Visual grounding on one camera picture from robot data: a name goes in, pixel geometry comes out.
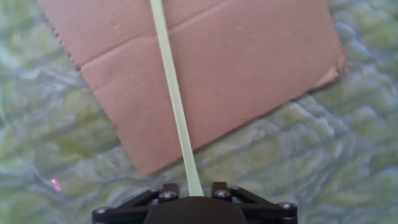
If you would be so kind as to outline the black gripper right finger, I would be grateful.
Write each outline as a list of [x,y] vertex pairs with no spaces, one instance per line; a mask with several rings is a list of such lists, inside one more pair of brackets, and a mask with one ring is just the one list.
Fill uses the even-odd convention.
[[292,202],[272,203],[242,187],[213,182],[211,197],[236,205],[249,223],[297,224],[298,206]]

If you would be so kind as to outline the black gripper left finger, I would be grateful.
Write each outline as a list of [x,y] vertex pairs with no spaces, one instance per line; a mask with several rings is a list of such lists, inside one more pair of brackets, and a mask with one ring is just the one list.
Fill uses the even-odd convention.
[[117,207],[98,207],[91,213],[92,224],[144,223],[151,209],[179,199],[179,184],[164,184],[160,189],[146,190]]

